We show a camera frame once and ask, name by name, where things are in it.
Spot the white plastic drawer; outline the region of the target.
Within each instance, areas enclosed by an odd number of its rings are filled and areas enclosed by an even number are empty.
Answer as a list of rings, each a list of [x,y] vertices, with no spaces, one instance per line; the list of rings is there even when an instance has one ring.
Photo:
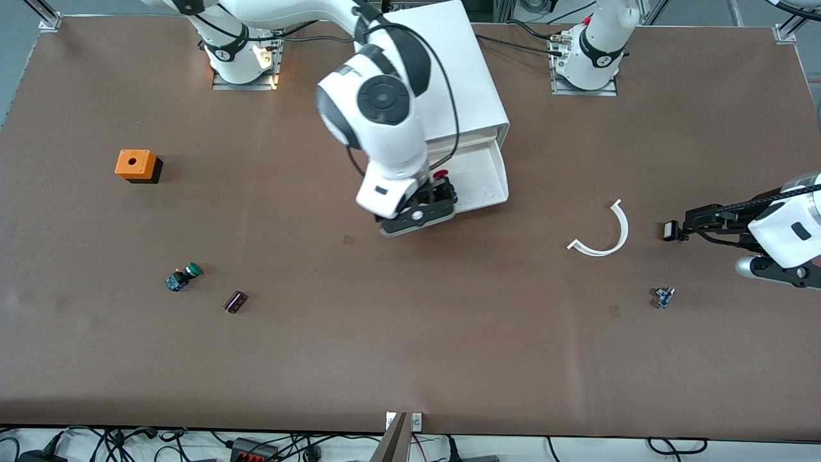
[[[494,207],[509,198],[507,172],[498,141],[491,137],[459,143],[449,160],[441,162],[451,147],[428,143],[432,175],[447,170],[446,176],[455,188],[455,213]]]
[[[507,132],[504,131],[504,128],[491,126],[490,128],[460,133],[458,142],[455,142],[455,135],[446,135],[446,137],[439,139],[428,140],[428,157],[431,158],[431,162],[440,160],[440,158],[450,154],[456,144],[458,146],[455,149],[454,156],[462,155],[467,150],[494,142],[501,146],[504,143],[505,135],[507,135]]]

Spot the white drawer cabinet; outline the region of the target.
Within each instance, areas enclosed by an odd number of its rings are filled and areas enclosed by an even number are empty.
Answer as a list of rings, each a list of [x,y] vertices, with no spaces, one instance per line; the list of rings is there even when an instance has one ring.
[[[509,120],[460,0],[388,13],[338,69],[343,140],[398,170],[428,157],[427,141]]]

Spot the green push button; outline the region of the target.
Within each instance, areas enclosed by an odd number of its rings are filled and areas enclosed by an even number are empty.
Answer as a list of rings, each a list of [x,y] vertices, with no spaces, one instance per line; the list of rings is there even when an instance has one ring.
[[[184,268],[177,268],[172,275],[169,275],[165,284],[172,292],[179,292],[188,286],[191,280],[198,278],[203,274],[201,267],[194,261],[190,261]]]

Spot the orange button box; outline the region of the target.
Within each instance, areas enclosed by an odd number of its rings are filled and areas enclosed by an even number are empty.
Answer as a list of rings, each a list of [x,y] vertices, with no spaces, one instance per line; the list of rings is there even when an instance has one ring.
[[[164,162],[151,150],[121,150],[115,174],[131,184],[158,184]]]

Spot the white curved plastic piece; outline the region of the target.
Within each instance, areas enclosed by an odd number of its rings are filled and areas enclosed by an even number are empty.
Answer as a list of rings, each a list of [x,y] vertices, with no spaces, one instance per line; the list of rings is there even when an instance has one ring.
[[[618,199],[618,200],[614,201],[613,204],[610,206],[610,210],[613,212],[614,216],[618,220],[619,227],[620,227],[620,233],[619,233],[618,240],[616,241],[616,244],[612,248],[607,249],[607,250],[596,250],[596,249],[590,248],[586,244],[582,243],[580,240],[574,239],[569,244],[566,245],[566,249],[567,250],[575,250],[578,253],[581,253],[583,255],[589,255],[589,257],[595,257],[595,258],[607,257],[607,255],[612,255],[613,253],[617,252],[618,250],[621,250],[624,247],[624,245],[627,242],[628,237],[629,237],[629,222],[628,222],[627,214],[624,213],[624,210],[622,208],[622,200]]]

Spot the black orange power strip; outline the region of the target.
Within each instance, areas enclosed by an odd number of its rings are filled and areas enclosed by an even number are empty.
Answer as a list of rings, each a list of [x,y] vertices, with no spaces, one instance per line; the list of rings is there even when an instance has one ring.
[[[228,462],[275,462],[279,449],[276,445],[237,438],[231,442]]]

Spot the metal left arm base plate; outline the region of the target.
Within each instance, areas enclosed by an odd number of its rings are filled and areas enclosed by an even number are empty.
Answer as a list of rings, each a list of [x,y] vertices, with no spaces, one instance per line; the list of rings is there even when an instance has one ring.
[[[596,96],[596,97],[616,97],[618,96],[618,85],[615,77],[610,79],[604,87],[595,90],[586,90],[576,87],[569,82],[565,76],[558,73],[557,68],[551,68],[551,91],[554,96]]]

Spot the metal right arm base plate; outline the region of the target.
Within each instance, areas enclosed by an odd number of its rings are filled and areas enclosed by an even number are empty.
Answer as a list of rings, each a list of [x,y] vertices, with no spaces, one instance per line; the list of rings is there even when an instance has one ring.
[[[214,71],[214,90],[268,91],[278,87],[284,42],[273,36],[252,37],[244,27],[238,38],[206,45]]]

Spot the aluminium corner post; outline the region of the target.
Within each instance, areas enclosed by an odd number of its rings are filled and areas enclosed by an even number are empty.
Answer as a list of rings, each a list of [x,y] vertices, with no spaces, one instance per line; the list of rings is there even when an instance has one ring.
[[[62,22],[62,13],[56,11],[47,0],[23,0],[39,18],[41,32],[57,32]]]
[[[774,8],[790,15],[782,24],[774,27],[774,37],[778,44],[795,43],[797,41],[795,35],[804,24],[818,21],[821,18],[819,15],[821,5],[797,5],[786,2],[786,0],[768,0],[768,2]]]

